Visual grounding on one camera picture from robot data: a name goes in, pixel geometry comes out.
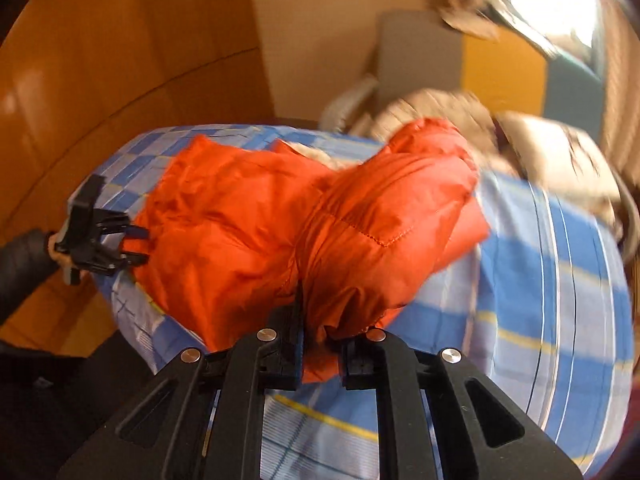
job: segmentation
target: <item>bed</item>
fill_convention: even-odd
[[[160,128],[97,169],[107,181],[97,206],[135,216],[172,157],[197,134],[248,150],[283,139],[357,160],[380,148],[372,140],[286,126]],[[390,330],[423,351],[461,349],[588,478],[619,440],[631,388],[630,300],[616,243],[593,217],[526,181],[485,171],[476,196],[489,238],[431,276]],[[119,241],[106,239],[112,246]],[[153,371],[184,348],[206,350],[129,273],[94,278],[120,331]],[[347,392],[337,378],[270,392],[260,476],[377,478],[374,393]]]

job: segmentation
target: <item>person's arm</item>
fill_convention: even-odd
[[[0,324],[58,269],[51,233],[31,230],[0,248]]]

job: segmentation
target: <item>orange fabric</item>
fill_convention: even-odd
[[[134,272],[211,351],[259,330],[302,281],[311,350],[305,380],[327,380],[322,344],[386,326],[424,280],[488,234],[478,172],[446,120],[402,128],[373,158],[333,171],[278,142],[248,152],[196,137],[169,165],[136,224]]]

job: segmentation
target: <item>plaid bedsheet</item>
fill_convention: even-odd
[[[108,181],[98,206],[134,216],[172,156],[200,133],[252,150],[281,138],[359,160],[380,148],[288,127],[161,128],[98,168]],[[527,182],[484,173],[476,195],[490,237],[431,276],[390,330],[423,351],[460,348],[592,476],[618,442],[631,384],[630,302],[614,240],[593,218]],[[126,272],[95,279],[120,330],[154,371],[183,348],[204,349]],[[268,395],[261,478],[377,477],[373,392],[347,392],[334,378]]]

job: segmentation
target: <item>silver rivet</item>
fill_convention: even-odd
[[[200,360],[200,350],[196,348],[187,348],[180,354],[183,363],[195,363]]]
[[[462,359],[462,354],[455,348],[445,348],[442,351],[442,358],[451,364],[459,363]]]
[[[260,341],[273,341],[278,333],[273,328],[263,328],[256,335]]]
[[[367,332],[367,339],[369,341],[374,341],[379,343],[380,341],[384,341],[386,337],[385,331],[380,330],[379,328],[372,328]]]

